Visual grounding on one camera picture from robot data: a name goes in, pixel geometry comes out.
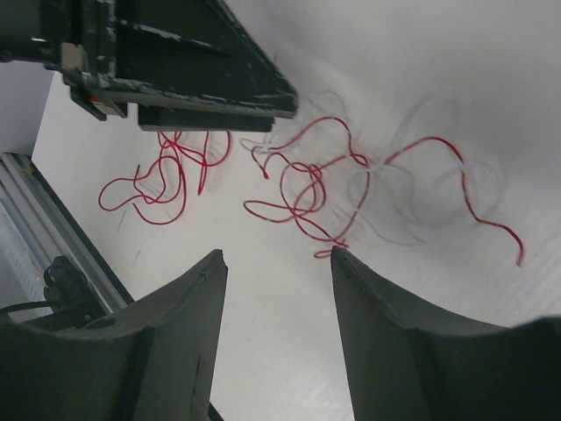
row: red thread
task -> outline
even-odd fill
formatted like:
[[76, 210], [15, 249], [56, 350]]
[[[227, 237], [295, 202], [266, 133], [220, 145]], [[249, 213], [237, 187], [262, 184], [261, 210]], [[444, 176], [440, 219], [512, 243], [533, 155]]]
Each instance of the red thread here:
[[[186, 157], [189, 160], [195, 162], [197, 165], [201, 166], [201, 171], [199, 174], [199, 185], [197, 188], [197, 195], [200, 196], [204, 191], [204, 187], [207, 181], [207, 175], [209, 168], [217, 167], [218, 165], [222, 164], [226, 161], [228, 156], [231, 152], [232, 146], [232, 136], [230, 132], [226, 132], [227, 137], [227, 146], [224, 155], [217, 161], [209, 162], [209, 141], [211, 138], [210, 132], [206, 132], [205, 140], [202, 148], [202, 152], [197, 151], [191, 147], [187, 147], [180, 143], [180, 139], [182, 136], [182, 132], [174, 132], [173, 138], [169, 138], [164, 132], [158, 132], [158, 142], [160, 144], [160, 153], [156, 161], [148, 168], [148, 171], [144, 175], [140, 175], [140, 166], [137, 166], [137, 169], [134, 173], [133, 177], [119, 177], [115, 180], [112, 180], [105, 184], [101, 189], [99, 196], [97, 198], [97, 203], [101, 209], [108, 212], [117, 211], [128, 203], [132, 203], [133, 209], [137, 212], [138, 216], [150, 225], [169, 225], [172, 224], [174, 221], [179, 219], [183, 212], [187, 207], [187, 200], [188, 200], [188, 189], [187, 189], [187, 177], [185, 176], [183, 164], [181, 162], [181, 157]], [[171, 161], [177, 168], [177, 177], [178, 177], [178, 185], [177, 190], [169, 197], [164, 198], [168, 190], [168, 182], [167, 178], [164, 174], [163, 163], [165, 161]], [[146, 193], [142, 188], [138, 185], [139, 182], [147, 179], [153, 170], [158, 168], [158, 174], [160, 177], [160, 181], [162, 184], [161, 192], [154, 196], [152, 194]], [[103, 205], [103, 194], [107, 191], [107, 189], [117, 182], [131, 182], [132, 187], [137, 192], [136, 195], [129, 197], [128, 199], [124, 200], [122, 203], [114, 206], [114, 207], [107, 207]], [[147, 218], [140, 208], [134, 203], [137, 199], [142, 199], [146, 205], [154, 205], [154, 204], [167, 204], [173, 202], [178, 197], [181, 197], [181, 207], [177, 214], [166, 221], [152, 221], [151, 219]]]
[[[305, 163], [305, 162], [301, 162], [301, 161], [291, 161], [287, 158], [287, 156], [282, 153], [281, 151], [286, 149], [289, 146], [292, 146], [295, 142], [297, 142], [298, 140], [302, 139], [302, 137], [306, 134], [306, 132], [308, 132], [309, 129], [311, 129], [312, 127], [314, 127], [315, 125], [318, 125], [320, 123], [322, 123], [323, 121], [337, 121], [339, 124], [341, 124], [346, 132], [347, 132], [347, 148], [349, 153], [347, 155], [340, 155], [334, 159], [332, 159], [331, 161], [323, 164], [323, 165], [316, 165], [316, 164], [309, 164], [309, 163]], [[442, 138], [438, 138], [438, 137], [427, 137], [427, 138], [423, 138], [423, 139], [419, 139], [415, 142], [412, 142], [411, 144], [405, 146], [401, 151], [398, 151], [396, 153], [393, 153], [392, 155], [390, 155], [388, 158], [385, 159], [384, 164], [388, 165], [390, 163], [392, 163], [393, 161], [395, 161], [397, 158], [399, 158], [400, 156], [402, 156], [403, 154], [410, 152], [411, 150], [413, 150], [414, 148], [420, 146], [421, 144], [428, 142], [428, 141], [437, 141], [440, 142], [444, 145], [446, 145], [460, 160], [460, 162], [462, 164], [465, 164], [465, 159], [463, 157], [463, 155], [461, 154], [461, 152], [459, 152], [459, 150], [449, 141], [446, 139], [442, 139]], [[269, 162], [271, 161], [271, 159], [275, 158], [275, 157], [279, 157], [281, 158], [283, 161], [286, 162], [286, 166], [284, 167], [284, 169], [282, 170], [282, 172], [280, 173], [280, 180], [279, 180], [279, 188], [280, 188], [280, 197], [282, 199], [282, 203], [283, 204], [277, 204], [277, 203], [270, 203], [270, 202], [266, 202], [266, 201], [261, 201], [261, 200], [246, 200], [244, 201], [244, 208], [250, 213], [252, 214], [254, 217], [256, 218], [260, 218], [263, 219], [267, 222], [271, 222], [274, 224], [284, 224], [286, 222], [289, 221], [295, 221], [296, 226], [298, 227], [298, 229], [304, 233], [306, 236], [310, 237], [311, 239], [314, 239], [316, 241], [320, 241], [320, 242], [324, 242], [324, 243], [331, 243], [333, 246], [341, 246], [344, 248], [348, 248], [348, 244], [346, 243], [346, 234], [350, 231], [350, 229], [352, 228], [352, 226], [354, 225], [356, 218], [361, 210], [361, 208], [363, 207], [367, 196], [368, 196], [368, 191], [370, 189], [370, 184], [371, 184], [371, 173], [367, 171], [369, 165], [370, 165], [370, 161], [362, 154], [359, 153], [355, 153], [353, 148], [352, 148], [352, 132], [351, 129], [349, 128], [349, 125], [345, 123], [345, 121], [341, 118], [337, 118], [337, 117], [322, 117], [322, 118], [318, 118], [314, 121], [312, 121], [310, 124], [308, 124], [307, 126], [305, 126], [298, 134], [296, 134], [292, 139], [289, 139], [287, 141], [287, 143], [285, 143], [284, 145], [281, 146], [274, 146], [274, 147], [270, 147], [268, 148], [268, 151], [270, 152], [270, 154], [266, 157], [265, 162], [263, 164], [261, 164], [257, 158], [257, 151], [258, 149], [260, 149], [262, 146], [255, 146], [252, 149], [252, 158], [253, 160], [257, 163], [257, 165], [259, 166], [261, 173], [263, 174], [263, 177], [266, 180], [269, 180], [269, 174], [267, 173], [267, 166], [269, 164]], [[323, 207], [325, 206], [325, 204], [327, 204], [327, 189], [325, 187], [325, 184], [323, 182], [323, 171], [347, 158], [352, 158], [353, 160], [355, 160], [355, 162], [357, 164], [359, 164], [361, 167], [364, 167], [366, 170], [366, 183], [365, 183], [365, 190], [359, 200], [359, 203], [357, 203], [356, 206], [356, 210], [350, 215], [349, 220], [346, 222], [346, 224], [344, 225], [343, 230], [337, 234], [337, 235], [331, 235], [327, 232], [326, 229], [324, 229], [323, 227], [321, 227], [317, 222], [313, 221], [311, 218], [309, 218], [309, 216], [312, 216], [314, 214], [317, 214], [317, 212], [319, 212], [321, 209], [323, 209]], [[310, 179], [310, 184], [308, 184], [297, 196], [295, 199], [295, 202], [293, 204], [290, 204], [290, 202], [288, 201], [285, 191], [284, 191], [284, 181], [285, 181], [285, 177], [287, 174], [288, 170], [294, 170], [296, 172], [300, 172], [300, 173], [307, 173]], [[524, 259], [524, 255], [525, 255], [525, 247], [524, 244], [521, 240], [521, 238], [518, 236], [518, 234], [516, 234], [516, 232], [514, 230], [512, 230], [510, 227], [504, 225], [504, 224], [499, 224], [493, 221], [489, 221], [483, 218], [480, 218], [475, 209], [472, 206], [472, 202], [471, 199], [469, 198], [468, 192], [467, 192], [467, 176], [465, 174], [465, 171], [462, 169], [461, 172], [461, 185], [462, 185], [462, 190], [464, 193], [464, 199], [465, 199], [465, 205], [467, 207], [467, 209], [469, 210], [472, 218], [479, 224], [483, 224], [483, 225], [490, 225], [490, 226], [494, 226], [496, 228], [501, 228], [502, 230], [506, 231], [508, 234], [510, 234], [513, 239], [515, 239], [515, 241], [518, 243], [519, 246], [519, 254], [518, 254], [518, 258], [516, 260], [516, 265], [517, 266], [521, 266], [522, 261]], [[301, 206], [301, 201], [302, 199], [307, 196], [308, 194], [311, 195], [311, 201], [310, 201], [310, 206], [308, 207], [304, 207]], [[252, 207], [254, 206], [262, 206], [262, 207], [268, 207], [271, 209], [277, 209], [277, 210], [285, 210], [289, 212], [289, 215], [286, 216], [285, 218], [269, 218], [266, 217], [265, 215], [257, 212], [255, 209], [253, 209]], [[314, 228], [315, 230], [317, 230], [318, 232], [320, 232], [322, 234], [322, 236], [318, 236], [315, 235], [314, 233], [310, 232], [307, 229], [307, 226], [310, 228]], [[330, 249], [328, 250], [320, 250], [318, 252], [316, 252], [314, 254], [314, 257], [316, 257], [317, 259], [323, 259], [323, 258], [327, 258], [330, 257]]]

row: white surface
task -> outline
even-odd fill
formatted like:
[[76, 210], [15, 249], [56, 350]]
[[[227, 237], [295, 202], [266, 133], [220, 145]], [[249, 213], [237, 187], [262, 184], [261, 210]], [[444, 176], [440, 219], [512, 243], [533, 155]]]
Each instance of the white surface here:
[[[514, 241], [481, 227], [445, 247], [355, 246], [392, 281], [449, 310], [513, 325], [561, 313], [561, 4], [463, 0], [307, 2], [230, 0], [250, 33], [302, 92], [335, 89], [372, 114], [373, 141], [436, 82], [468, 95], [461, 146], [508, 177], [495, 219]], [[329, 263], [294, 227], [244, 213], [246, 198], [277, 190], [240, 147], [177, 224], [141, 224], [96, 205], [111, 178], [154, 155], [132, 119], [100, 124], [54, 83], [34, 161], [136, 297], [212, 248], [230, 267], [212, 401], [228, 420], [351, 420]], [[194, 174], [190, 175], [191, 185]]]
[[0, 63], [0, 152], [31, 153], [52, 79], [37, 63]]

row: white table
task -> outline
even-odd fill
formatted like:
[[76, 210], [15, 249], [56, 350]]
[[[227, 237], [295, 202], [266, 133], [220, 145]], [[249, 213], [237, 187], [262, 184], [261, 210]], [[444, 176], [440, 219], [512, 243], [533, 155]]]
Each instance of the white table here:
[[[559, 61], [558, 55], [543, 58], [552, 44], [540, 44], [531, 29], [540, 28], [545, 39], [558, 39], [559, 34], [557, 26], [515, 25], [516, 16], [528, 22], [529, 16], [545, 11], [504, 17], [500, 8], [489, 10], [488, 2], [475, 2], [486, 13], [473, 10], [469, 20], [442, 2], [434, 7], [414, 2], [394, 6], [380, 0], [369, 6], [373, 10], [358, 15], [351, 6], [336, 12], [332, 2], [299, 2], [317, 11], [306, 34], [287, 21], [309, 14], [294, 10], [291, 15], [288, 3], [275, 2], [282, 8], [277, 14], [265, 13], [260, 2], [254, 8], [232, 3], [264, 48], [278, 54], [281, 69], [297, 87], [337, 86], [364, 100], [379, 123], [373, 137], [390, 133], [402, 111], [435, 79], [473, 95], [473, 116], [478, 118], [473, 126], [479, 134], [499, 133], [493, 140], [481, 135], [474, 145], [490, 161], [504, 159], [508, 189], [495, 216], [525, 239], [528, 255], [522, 269], [513, 264], [512, 239], [484, 227], [444, 247], [355, 245], [352, 251], [359, 258], [401, 286], [468, 317], [514, 325], [561, 313], [561, 103], [556, 99], [561, 94], [556, 79], [561, 63], [552, 63]], [[420, 12], [413, 19], [415, 8]], [[448, 20], [437, 25], [442, 14]], [[359, 18], [366, 15], [367, 20]], [[543, 19], [554, 15], [545, 13]], [[472, 31], [475, 22], [478, 30]], [[269, 31], [274, 27], [292, 29]], [[384, 28], [387, 32], [379, 33]], [[528, 56], [508, 58], [513, 28], [526, 42], [516, 48]], [[297, 41], [298, 33], [307, 42], [289, 44]], [[376, 60], [346, 66], [353, 54], [368, 57], [364, 44], [357, 44], [357, 51], [347, 48], [358, 34], [373, 40], [368, 51]], [[490, 34], [496, 34], [494, 44]], [[328, 40], [322, 37], [337, 42], [318, 49], [322, 39]], [[445, 40], [465, 53], [445, 47]], [[392, 43], [399, 48], [392, 49]], [[482, 45], [494, 53], [486, 54]], [[137, 163], [150, 162], [156, 153], [154, 135], [141, 132], [134, 118], [95, 121], [71, 103], [55, 77], [33, 160], [131, 294], [138, 299], [213, 248], [224, 250], [230, 274], [211, 400], [225, 419], [352, 420], [329, 262], [311, 258], [316, 244], [295, 227], [270, 225], [243, 210], [247, 198], [278, 198], [278, 190], [259, 178], [245, 150], [234, 148], [211, 180], [211, 192], [192, 195], [187, 212], [174, 225], [143, 224], [129, 209], [118, 228], [123, 212], [97, 207], [97, 195], [107, 181], [131, 175]], [[193, 186], [196, 171], [188, 177]]]

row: red string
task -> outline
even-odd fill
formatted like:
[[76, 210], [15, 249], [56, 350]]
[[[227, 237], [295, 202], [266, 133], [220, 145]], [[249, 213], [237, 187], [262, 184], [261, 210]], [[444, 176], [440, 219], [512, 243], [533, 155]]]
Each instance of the red string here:
[[[287, 158], [287, 156], [284, 153], [281, 152], [282, 150], [286, 149], [287, 147], [292, 146], [295, 142], [301, 140], [304, 137], [304, 135], [312, 127], [314, 127], [315, 125], [318, 125], [318, 124], [320, 124], [324, 121], [329, 121], [329, 120], [337, 121], [339, 124], [341, 124], [345, 128], [345, 130], [347, 132], [347, 148], [348, 148], [348, 152], [349, 152], [347, 155], [340, 155], [340, 156], [332, 159], [331, 161], [319, 166], [319, 165], [316, 165], [316, 164], [308, 164], [308, 163], [301, 162], [301, 161], [291, 161]], [[392, 162], [394, 162], [400, 156], [402, 156], [405, 153], [411, 151], [412, 149], [420, 146], [421, 144], [429, 142], [429, 141], [437, 141], [437, 142], [440, 142], [440, 143], [446, 145], [458, 157], [460, 162], [462, 164], [465, 164], [465, 159], [464, 159], [463, 155], [459, 152], [459, 150], [449, 140], [442, 139], [442, 138], [437, 138], [437, 137], [428, 137], [428, 138], [419, 139], [419, 140], [405, 146], [401, 151], [398, 151], [398, 152], [390, 155], [384, 161], [384, 164], [385, 165], [391, 164]], [[289, 139], [284, 145], [268, 148], [268, 151], [270, 151], [271, 153], [266, 157], [265, 162], [263, 164], [261, 164], [259, 162], [258, 158], [257, 158], [257, 151], [260, 148], [261, 148], [261, 146], [255, 146], [252, 149], [252, 158], [257, 163], [259, 168], [261, 169], [263, 177], [266, 180], [269, 180], [269, 174], [267, 173], [267, 166], [273, 158], [279, 157], [283, 161], [285, 161], [285, 163], [287, 164], [284, 167], [284, 169], [282, 170], [282, 172], [280, 173], [280, 180], [279, 180], [280, 197], [282, 199], [282, 204], [270, 203], [270, 202], [261, 201], [261, 200], [246, 200], [244, 202], [244, 208], [250, 214], [252, 214], [254, 217], [259, 218], [259, 219], [263, 219], [267, 222], [271, 222], [271, 223], [274, 223], [274, 224], [285, 224], [286, 222], [289, 222], [289, 221], [295, 221], [298, 229], [303, 234], [308, 236], [309, 238], [311, 238], [313, 240], [316, 240], [316, 241], [324, 242], [324, 243], [330, 243], [331, 245], [348, 248], [348, 244], [346, 243], [346, 235], [350, 231], [352, 226], [354, 225], [354, 223], [356, 221], [356, 218], [357, 218], [360, 210], [362, 209], [362, 207], [363, 207], [363, 205], [364, 205], [364, 203], [367, 199], [368, 191], [370, 189], [370, 184], [371, 184], [371, 177], [372, 177], [370, 172], [365, 171], [366, 183], [365, 183], [364, 192], [363, 192], [359, 202], [356, 205], [355, 211], [350, 215], [349, 219], [346, 221], [346, 223], [345, 223], [345, 225], [344, 225], [344, 227], [343, 227], [343, 229], [340, 233], [338, 233], [336, 235], [331, 235], [331, 234], [328, 233], [328, 231], [325, 228], [323, 228], [317, 222], [315, 222], [311, 218], [309, 218], [310, 216], [316, 215], [321, 209], [323, 209], [325, 204], [327, 204], [328, 194], [327, 194], [327, 189], [325, 187], [325, 184], [323, 182], [323, 171], [325, 169], [327, 169], [327, 168], [329, 168], [329, 167], [331, 167], [331, 166], [333, 166], [333, 165], [335, 165], [335, 164], [337, 164], [341, 161], [344, 161], [347, 158], [352, 158], [353, 160], [355, 160], [356, 163], [358, 163], [361, 167], [364, 167], [365, 169], [368, 169], [368, 167], [370, 165], [370, 161], [364, 155], [354, 152], [354, 150], [352, 148], [352, 132], [351, 132], [351, 129], [349, 128], [348, 124], [346, 124], [343, 119], [337, 118], [337, 117], [318, 118], [318, 119], [312, 121], [307, 126], [305, 126], [298, 134], [296, 134], [292, 139]], [[288, 170], [294, 170], [294, 171], [299, 172], [299, 173], [307, 174], [309, 176], [309, 179], [310, 179], [310, 183], [307, 186], [305, 186], [302, 189], [302, 191], [296, 196], [293, 204], [291, 204], [288, 201], [288, 199], [286, 197], [286, 194], [285, 194], [285, 191], [284, 191], [284, 181], [285, 181], [285, 177], [287, 175]], [[502, 230], [508, 232], [508, 234], [510, 234], [515, 239], [515, 241], [518, 243], [520, 251], [519, 251], [519, 254], [518, 254], [518, 259], [516, 260], [516, 265], [521, 266], [522, 261], [524, 259], [524, 254], [525, 254], [525, 247], [524, 247], [524, 244], [523, 244], [521, 238], [510, 227], [508, 227], [504, 224], [499, 224], [499, 223], [496, 223], [496, 222], [488, 221], [486, 219], [480, 218], [477, 215], [475, 209], [472, 206], [471, 199], [470, 199], [470, 197], [468, 195], [468, 192], [467, 192], [467, 176], [466, 176], [466, 173], [465, 173], [464, 169], [462, 169], [462, 172], [461, 172], [461, 185], [462, 185], [462, 190], [463, 190], [463, 193], [464, 193], [465, 205], [466, 205], [467, 209], [469, 210], [472, 218], [479, 224], [490, 225], [490, 226], [494, 226], [496, 228], [501, 228]], [[307, 206], [307, 207], [302, 206], [301, 205], [302, 199], [304, 197], [308, 197], [310, 195], [311, 195], [310, 205]], [[262, 207], [270, 208], [270, 209], [288, 211], [289, 215], [286, 216], [285, 218], [269, 218], [269, 217], [257, 212], [255, 209], [253, 209], [253, 207], [255, 207], [255, 206], [262, 206]], [[308, 228], [313, 228], [313, 229], [317, 230], [318, 232], [320, 232], [322, 235], [321, 236], [315, 235], [314, 233], [310, 232]], [[320, 250], [320, 251], [318, 251], [314, 254], [314, 257], [316, 257], [317, 259], [323, 259], [323, 258], [330, 257], [330, 249]]]
[[[210, 132], [206, 132], [205, 134], [202, 152], [197, 151], [191, 147], [182, 145], [180, 143], [182, 134], [183, 134], [182, 132], [174, 132], [174, 136], [172, 138], [169, 138], [167, 134], [165, 134], [164, 132], [158, 132], [160, 153], [156, 161], [148, 168], [148, 171], [144, 175], [139, 174], [140, 165], [138, 165], [133, 177], [119, 177], [105, 184], [105, 186], [103, 186], [97, 198], [97, 203], [99, 207], [104, 211], [113, 212], [123, 208], [128, 203], [132, 203], [132, 207], [137, 212], [138, 216], [143, 221], [145, 221], [150, 225], [169, 225], [172, 224], [177, 219], [179, 219], [187, 207], [187, 199], [188, 199], [187, 177], [185, 176], [184, 167], [181, 162], [181, 157], [188, 158], [189, 160], [195, 162], [197, 165], [201, 167], [201, 171], [199, 173], [199, 185], [197, 188], [197, 195], [200, 196], [206, 186], [209, 168], [217, 167], [218, 165], [225, 162], [228, 156], [230, 155], [231, 146], [232, 146], [231, 133], [226, 132], [227, 146], [224, 155], [219, 160], [212, 162], [212, 161], [208, 161], [209, 142], [211, 138]], [[174, 163], [174, 165], [177, 168], [177, 177], [178, 177], [177, 189], [169, 198], [164, 198], [168, 190], [168, 182], [163, 168], [163, 164], [165, 161], [171, 161]], [[146, 193], [138, 185], [139, 182], [142, 182], [146, 180], [148, 177], [150, 177], [150, 175], [152, 174], [155, 168], [158, 169], [158, 175], [162, 184], [161, 191], [157, 196]], [[109, 187], [111, 187], [113, 184], [117, 182], [131, 182], [132, 187], [137, 192], [137, 194], [129, 197], [128, 199], [124, 200], [123, 202], [119, 203], [114, 207], [105, 206], [103, 204], [103, 195], [105, 194], [105, 192]], [[171, 217], [166, 221], [153, 221], [147, 218], [135, 203], [137, 199], [142, 199], [146, 205], [168, 204], [176, 200], [178, 197], [181, 197], [181, 207], [173, 217]]]

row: tangled red string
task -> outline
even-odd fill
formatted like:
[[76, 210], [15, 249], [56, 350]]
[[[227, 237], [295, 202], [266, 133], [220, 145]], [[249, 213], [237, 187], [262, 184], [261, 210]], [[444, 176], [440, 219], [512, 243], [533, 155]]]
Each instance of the tangled red string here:
[[[209, 143], [211, 138], [210, 132], [205, 133], [202, 151], [197, 151], [192, 147], [181, 144], [180, 140], [182, 134], [183, 132], [174, 132], [174, 136], [172, 138], [169, 138], [164, 132], [158, 132], [160, 153], [156, 161], [154, 161], [154, 163], [148, 168], [144, 175], [140, 175], [140, 165], [138, 165], [133, 177], [119, 177], [105, 184], [105, 186], [103, 186], [103, 188], [99, 192], [99, 196], [97, 198], [99, 207], [104, 211], [113, 212], [123, 208], [128, 203], [132, 203], [132, 207], [137, 212], [138, 216], [150, 225], [169, 225], [179, 219], [187, 207], [188, 199], [187, 177], [185, 176], [181, 158], [185, 157], [201, 167], [201, 171], [199, 173], [199, 184], [197, 187], [197, 195], [200, 196], [206, 186], [209, 168], [217, 167], [220, 164], [224, 163], [230, 155], [232, 146], [231, 133], [226, 132], [227, 146], [224, 155], [217, 161], [209, 161]], [[177, 189], [172, 193], [172, 195], [168, 198], [165, 198], [169, 189], [169, 183], [167, 182], [167, 178], [164, 174], [163, 165], [165, 162], [169, 161], [173, 162], [175, 168], [177, 169], [178, 183]], [[146, 189], [142, 189], [142, 187], [138, 185], [140, 182], [150, 177], [155, 168], [158, 169], [158, 176], [162, 185], [160, 193], [156, 196], [151, 192], [146, 192]], [[132, 187], [136, 191], [136, 194], [117, 204], [116, 206], [105, 206], [103, 204], [103, 195], [109, 187], [117, 182], [131, 182]], [[179, 211], [175, 214], [175, 216], [165, 221], [153, 221], [147, 218], [141, 211], [139, 206], [135, 203], [137, 199], [141, 199], [146, 205], [168, 204], [176, 200], [178, 197], [181, 198], [181, 207]]]
[[[328, 161], [323, 165], [317, 165], [317, 164], [305, 163], [301, 161], [291, 161], [282, 152], [286, 150], [289, 146], [292, 146], [295, 142], [302, 139], [302, 137], [312, 127], [324, 121], [329, 121], [329, 120], [338, 122], [346, 130], [348, 154], [339, 155], [338, 157], [333, 158], [332, 160]], [[405, 146], [401, 151], [393, 153], [392, 155], [390, 155], [388, 158], [384, 160], [384, 165], [389, 165], [393, 163], [395, 160], [397, 160], [400, 156], [404, 155], [405, 153], [408, 153], [411, 150], [415, 149], [416, 147], [430, 141], [436, 141], [447, 146], [452, 151], [452, 153], [454, 153], [454, 155], [458, 157], [460, 162], [462, 164], [465, 164], [465, 159], [463, 155], [449, 140], [438, 138], [438, 137], [427, 137], [412, 142], [409, 145]], [[323, 243], [328, 243], [331, 246], [341, 246], [344, 248], [348, 248], [349, 246], [346, 242], [346, 235], [354, 225], [357, 216], [359, 215], [359, 212], [362, 209], [368, 197], [368, 192], [370, 190], [370, 185], [372, 181], [371, 179], [373, 177], [373, 175], [368, 171], [368, 168], [370, 167], [370, 163], [371, 163], [370, 160], [366, 158], [364, 155], [354, 152], [352, 148], [352, 132], [351, 129], [349, 128], [349, 125], [346, 124], [343, 119], [337, 117], [318, 118], [312, 121], [307, 126], [305, 126], [298, 134], [296, 134], [296, 136], [294, 136], [292, 139], [289, 139], [284, 145], [268, 148], [269, 155], [266, 157], [265, 162], [263, 164], [261, 164], [257, 159], [257, 151], [261, 147], [262, 146], [255, 146], [252, 149], [252, 158], [261, 169], [263, 177], [266, 180], [269, 179], [267, 167], [271, 159], [278, 157], [281, 160], [285, 161], [285, 163], [287, 164], [281, 171], [280, 180], [279, 180], [280, 198], [282, 200], [282, 203], [270, 203], [262, 200], [246, 200], [244, 202], [244, 208], [249, 213], [251, 213], [254, 217], [263, 219], [267, 222], [271, 222], [274, 224], [285, 224], [286, 222], [289, 221], [295, 221], [298, 229], [303, 234], [310, 237], [311, 239]], [[359, 199], [359, 202], [356, 205], [355, 211], [349, 216], [348, 220], [344, 224], [343, 229], [339, 233], [331, 235], [328, 233], [328, 231], [325, 228], [320, 226], [317, 222], [313, 221], [310, 217], [317, 214], [317, 212], [323, 209], [323, 207], [327, 204], [328, 193], [325, 187], [325, 183], [323, 182], [323, 171], [349, 158], [353, 159], [357, 164], [359, 164], [361, 167], [365, 169], [366, 183], [365, 183], [364, 191]], [[290, 203], [288, 201], [287, 195], [285, 193], [285, 187], [284, 187], [286, 174], [290, 169], [299, 173], [307, 174], [310, 179], [310, 183], [306, 185], [302, 189], [302, 191], [300, 191], [299, 194], [296, 195], [294, 203]], [[521, 266], [525, 254], [525, 248], [522, 240], [520, 239], [518, 234], [516, 234], [516, 232], [514, 232], [508, 226], [496, 222], [488, 221], [486, 219], [480, 218], [477, 215], [467, 192], [467, 176], [463, 168], [461, 170], [461, 186], [464, 194], [465, 205], [469, 210], [471, 216], [477, 223], [501, 228], [515, 239], [515, 241], [518, 243], [519, 246], [519, 253], [518, 253], [518, 258], [516, 260], [516, 265]], [[302, 199], [305, 196], [306, 197], [311, 196], [309, 206], [301, 205]], [[285, 218], [270, 218], [253, 209], [255, 206], [262, 206], [265, 208], [276, 209], [276, 210], [284, 210], [288, 212], [288, 215]], [[310, 232], [309, 228], [313, 228], [317, 230], [322, 235], [319, 236], [314, 234], [313, 232]], [[324, 249], [314, 253], [314, 257], [316, 257], [317, 259], [323, 259], [329, 256], [330, 256], [330, 249]]]

